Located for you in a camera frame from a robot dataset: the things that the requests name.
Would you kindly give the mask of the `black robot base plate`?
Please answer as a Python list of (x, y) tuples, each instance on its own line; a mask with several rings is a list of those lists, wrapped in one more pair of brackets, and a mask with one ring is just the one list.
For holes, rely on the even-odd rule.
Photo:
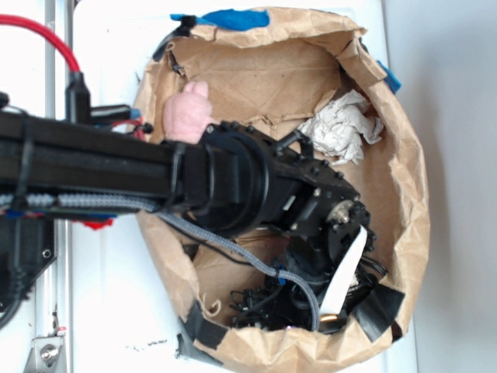
[(57, 258), (55, 225), (44, 218), (1, 217), (1, 311), (28, 298)]

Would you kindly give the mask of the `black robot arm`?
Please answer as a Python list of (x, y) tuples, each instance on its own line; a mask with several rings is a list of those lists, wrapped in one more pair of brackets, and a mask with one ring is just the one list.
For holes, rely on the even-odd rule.
[(341, 173), (313, 156), (309, 138), (294, 131), (276, 141), (253, 127), (211, 124), (196, 145), (159, 145), (10, 111), (1, 98), (1, 303), (8, 322), (40, 272), (41, 245), (21, 240), (24, 222), (45, 218), (104, 221), (147, 211), (191, 236), (229, 247), (253, 228), (292, 236), (297, 266), (270, 267), (247, 255), (269, 277), (293, 282), (291, 323), (319, 326), (318, 306), (339, 261), (359, 235), (375, 234), (359, 193)]

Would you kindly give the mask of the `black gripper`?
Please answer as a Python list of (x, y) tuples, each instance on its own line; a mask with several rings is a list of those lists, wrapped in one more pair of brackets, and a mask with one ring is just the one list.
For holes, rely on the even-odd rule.
[(373, 240), (370, 232), (293, 237), (262, 287), (231, 293), (232, 326), (337, 333), (388, 272), (368, 255)]

